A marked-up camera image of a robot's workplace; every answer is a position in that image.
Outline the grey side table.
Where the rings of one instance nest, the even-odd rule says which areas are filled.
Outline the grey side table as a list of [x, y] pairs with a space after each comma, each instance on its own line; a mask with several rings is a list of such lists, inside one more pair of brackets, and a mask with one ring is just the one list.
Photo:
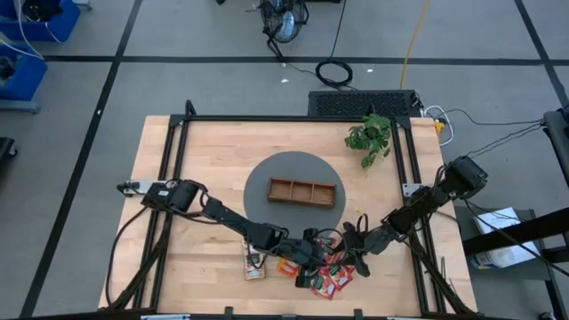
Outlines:
[[[470, 238], [480, 236], [481, 233], [475, 225], [472, 212], [465, 206], [456, 206], [454, 208], [458, 224], [461, 231], [461, 240], [465, 242]], [[513, 279], [513, 280], [537, 280], [549, 281], [548, 267], [537, 259], [516, 264], [506, 268], [489, 268], [477, 269], [474, 265], [467, 261], [469, 273], [472, 278], [485, 277], [495, 279]]]

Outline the black metal beam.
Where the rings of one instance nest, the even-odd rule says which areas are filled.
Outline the black metal beam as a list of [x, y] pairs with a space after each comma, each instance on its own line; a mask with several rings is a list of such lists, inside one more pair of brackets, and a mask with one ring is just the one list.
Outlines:
[[561, 235], [569, 231], [569, 207], [550, 214], [475, 236], [463, 242], [467, 255]]

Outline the green potted plant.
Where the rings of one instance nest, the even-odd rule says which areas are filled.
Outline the green potted plant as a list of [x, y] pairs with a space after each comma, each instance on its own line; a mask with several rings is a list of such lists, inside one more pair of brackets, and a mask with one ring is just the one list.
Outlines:
[[376, 160], [390, 153], [391, 121], [385, 116], [370, 114], [362, 117], [363, 124], [349, 128], [344, 139], [347, 148], [365, 152], [360, 165], [363, 169], [371, 167]]

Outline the black aluminium table frame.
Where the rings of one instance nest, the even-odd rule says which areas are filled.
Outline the black aluminium table frame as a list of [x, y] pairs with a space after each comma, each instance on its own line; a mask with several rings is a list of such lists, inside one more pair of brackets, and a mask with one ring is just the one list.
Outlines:
[[[247, 177], [263, 159], [279, 152], [303, 151], [323, 158], [340, 175], [347, 203], [343, 217], [355, 221], [367, 213], [376, 226], [402, 203], [397, 163], [405, 163], [408, 180], [432, 183], [443, 157], [435, 125], [415, 117], [399, 132], [401, 152], [360, 167], [359, 154], [344, 140], [354, 120], [307, 116], [196, 116], [188, 127], [183, 178], [204, 183], [231, 209], [244, 209]], [[224, 227], [175, 218], [158, 311], [174, 314], [219, 314], [232, 308], [238, 316], [417, 316], [414, 260], [403, 244], [392, 243], [366, 258], [371, 274], [357, 276], [331, 300], [317, 297], [276, 271], [268, 259], [261, 280], [244, 279], [240, 236]]]

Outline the black caster base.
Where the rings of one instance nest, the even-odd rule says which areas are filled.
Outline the black caster base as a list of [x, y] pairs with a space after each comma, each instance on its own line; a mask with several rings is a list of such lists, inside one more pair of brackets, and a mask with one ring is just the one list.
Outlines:
[[18, 155], [18, 150], [16, 149], [15, 140], [8, 137], [0, 137], [0, 162], [4, 160], [14, 158]]

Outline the round grey woven mat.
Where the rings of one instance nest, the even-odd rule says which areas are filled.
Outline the round grey woven mat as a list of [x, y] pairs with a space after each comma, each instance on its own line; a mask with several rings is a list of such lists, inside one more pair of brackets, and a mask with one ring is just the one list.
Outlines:
[[[271, 178], [322, 182], [336, 186], [332, 209], [267, 200]], [[244, 187], [244, 212], [254, 222], [269, 223], [289, 230], [290, 238], [301, 238], [306, 228], [336, 228], [346, 206], [345, 188], [339, 174], [324, 159], [300, 151], [274, 154], [260, 162]]]

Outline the orange tea packet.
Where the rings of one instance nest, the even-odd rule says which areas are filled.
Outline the orange tea packet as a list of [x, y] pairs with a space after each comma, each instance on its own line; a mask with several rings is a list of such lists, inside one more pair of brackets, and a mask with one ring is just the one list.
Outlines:
[[276, 266], [276, 271], [284, 276], [296, 277], [299, 274], [300, 266], [296, 262], [280, 259]]

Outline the white printed box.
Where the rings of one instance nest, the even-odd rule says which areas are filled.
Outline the white printed box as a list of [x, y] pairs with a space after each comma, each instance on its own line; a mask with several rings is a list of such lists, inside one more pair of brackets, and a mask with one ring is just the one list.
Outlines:
[[[523, 222], [517, 217], [515, 211], [509, 207], [495, 212], [480, 214], [473, 221], [481, 235], [492, 233], [495, 229], [515, 226]], [[533, 242], [523, 243], [523, 246], [532, 251], [529, 253], [519, 245], [493, 249], [469, 256], [470, 263], [477, 269], [507, 268], [535, 258], [538, 250]]]

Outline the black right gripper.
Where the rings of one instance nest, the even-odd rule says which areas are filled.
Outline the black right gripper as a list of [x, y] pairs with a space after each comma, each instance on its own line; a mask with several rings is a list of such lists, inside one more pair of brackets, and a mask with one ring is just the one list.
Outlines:
[[350, 253], [346, 259], [346, 264], [353, 266], [355, 271], [363, 277], [368, 277], [371, 272], [364, 261], [363, 254], [379, 255], [387, 248], [387, 231], [384, 227], [374, 228], [371, 231], [357, 230], [357, 227], [350, 222], [342, 224], [344, 228], [342, 242], [345, 252]]

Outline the black floor fan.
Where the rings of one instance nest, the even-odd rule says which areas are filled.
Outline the black floor fan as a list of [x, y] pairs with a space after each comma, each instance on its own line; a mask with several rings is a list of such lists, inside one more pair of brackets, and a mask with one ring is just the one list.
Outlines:
[[267, 37], [267, 47], [279, 62], [286, 63], [279, 45], [294, 40], [302, 27], [308, 23], [309, 9], [306, 0], [259, 0], [246, 12], [260, 14], [261, 33]]

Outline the blue plastic bin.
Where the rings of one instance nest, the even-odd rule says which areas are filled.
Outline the blue plastic bin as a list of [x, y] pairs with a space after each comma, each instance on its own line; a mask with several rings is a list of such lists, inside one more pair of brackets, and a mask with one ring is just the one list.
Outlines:
[[28, 46], [0, 44], [0, 99], [31, 100], [46, 71]]
[[13, 41], [64, 43], [79, 15], [73, 0], [0, 0], [0, 33]]

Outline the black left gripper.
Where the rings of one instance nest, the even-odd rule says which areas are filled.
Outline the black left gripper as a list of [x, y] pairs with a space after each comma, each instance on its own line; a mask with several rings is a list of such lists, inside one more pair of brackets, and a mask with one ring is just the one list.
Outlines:
[[317, 234], [317, 228], [306, 228], [302, 239], [285, 239], [282, 242], [282, 257], [300, 266], [294, 283], [297, 288], [309, 288], [317, 275], [320, 245]]

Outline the wooden three-compartment tray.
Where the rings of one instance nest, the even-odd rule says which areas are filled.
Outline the wooden three-compartment tray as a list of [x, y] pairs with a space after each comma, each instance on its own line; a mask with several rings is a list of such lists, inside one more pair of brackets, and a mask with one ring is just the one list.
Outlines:
[[336, 204], [336, 185], [270, 178], [267, 200], [332, 209]]

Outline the black perforated computer case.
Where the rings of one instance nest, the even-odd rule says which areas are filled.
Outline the black perforated computer case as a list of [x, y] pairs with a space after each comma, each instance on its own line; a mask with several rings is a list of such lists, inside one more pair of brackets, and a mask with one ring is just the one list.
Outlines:
[[423, 104], [414, 90], [313, 91], [309, 93], [309, 116], [361, 117], [374, 113], [393, 118], [420, 117]]

